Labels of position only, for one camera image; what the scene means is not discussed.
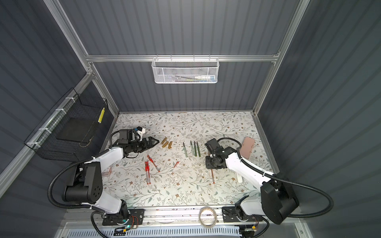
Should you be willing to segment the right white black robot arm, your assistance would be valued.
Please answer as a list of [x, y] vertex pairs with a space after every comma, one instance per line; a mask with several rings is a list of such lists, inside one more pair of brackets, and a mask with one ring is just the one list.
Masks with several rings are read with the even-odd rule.
[[[260, 191], [260, 198], [244, 196], [235, 203], [234, 213], [238, 220], [247, 221], [250, 217], [266, 216], [280, 225], [286, 218], [314, 218], [327, 214], [334, 207], [332, 197], [318, 189], [303, 183], [288, 180], [282, 173], [266, 171], [245, 159], [239, 148], [223, 148], [218, 139], [211, 139], [205, 146], [210, 155], [205, 158], [207, 169], [229, 169], [236, 172]], [[312, 213], [295, 214], [300, 203], [294, 187], [300, 187], [324, 196], [326, 208]]]

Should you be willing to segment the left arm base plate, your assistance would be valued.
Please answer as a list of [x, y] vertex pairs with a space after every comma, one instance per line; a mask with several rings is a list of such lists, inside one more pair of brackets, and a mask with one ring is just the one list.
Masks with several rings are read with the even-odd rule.
[[144, 209], [129, 209], [126, 215], [122, 213], [118, 214], [106, 214], [103, 216], [102, 225], [103, 226], [122, 226], [123, 223], [127, 222], [126, 225], [141, 225], [144, 219]]

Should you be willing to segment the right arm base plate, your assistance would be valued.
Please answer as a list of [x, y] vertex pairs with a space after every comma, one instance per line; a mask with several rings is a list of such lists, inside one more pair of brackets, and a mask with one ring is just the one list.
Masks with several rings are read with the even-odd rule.
[[235, 206], [222, 207], [222, 217], [225, 223], [234, 222], [251, 222], [258, 223], [263, 221], [263, 218], [258, 215], [246, 215], [242, 209]]

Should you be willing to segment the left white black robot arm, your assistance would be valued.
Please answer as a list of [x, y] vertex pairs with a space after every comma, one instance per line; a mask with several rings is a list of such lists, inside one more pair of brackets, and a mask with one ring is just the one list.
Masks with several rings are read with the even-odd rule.
[[[160, 141], [151, 136], [145, 137], [142, 127], [119, 130], [117, 134], [119, 138], [113, 140], [109, 137], [109, 148], [96, 157], [72, 162], [58, 172], [47, 189], [47, 197], [52, 205], [63, 209], [92, 209], [98, 214], [116, 217], [120, 224], [126, 224], [132, 218], [124, 200], [103, 190], [102, 172], [114, 163], [129, 158], [131, 153], [138, 156], [154, 148]], [[64, 189], [63, 203], [60, 203], [54, 199], [53, 188], [58, 178], [66, 172], [72, 175]]]

